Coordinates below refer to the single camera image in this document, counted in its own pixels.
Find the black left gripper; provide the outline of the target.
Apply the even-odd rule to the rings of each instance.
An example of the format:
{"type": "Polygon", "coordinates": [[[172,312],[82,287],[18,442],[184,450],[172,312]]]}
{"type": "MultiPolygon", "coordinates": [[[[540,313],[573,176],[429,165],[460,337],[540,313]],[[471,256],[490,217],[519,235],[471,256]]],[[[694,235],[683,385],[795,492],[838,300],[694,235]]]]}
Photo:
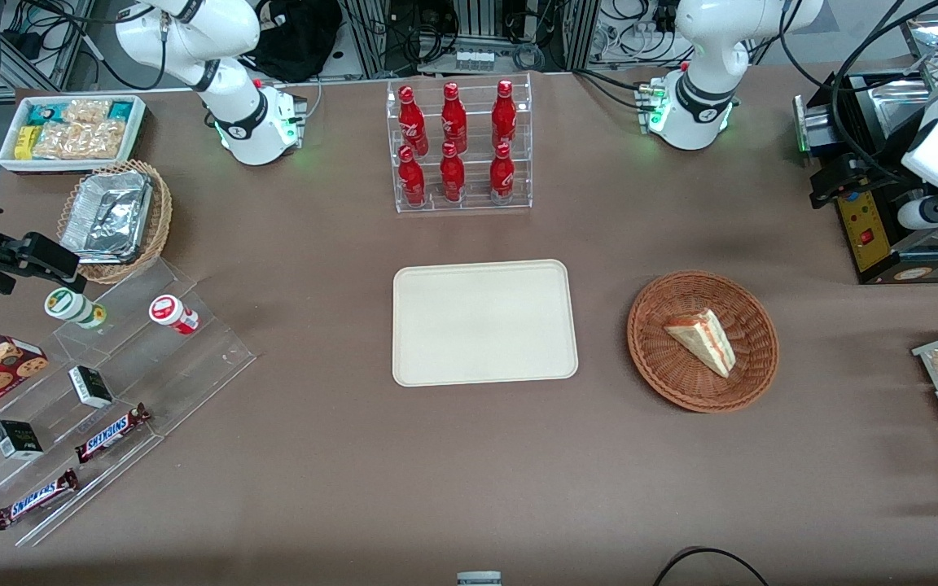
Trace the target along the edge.
{"type": "Polygon", "coordinates": [[[927,197],[927,183],[908,170],[901,156],[870,158],[872,163],[855,155],[823,160],[822,167],[813,174],[812,209],[820,210],[837,199],[853,201],[863,194],[889,208],[902,208],[905,203],[916,203],[927,197]]]}

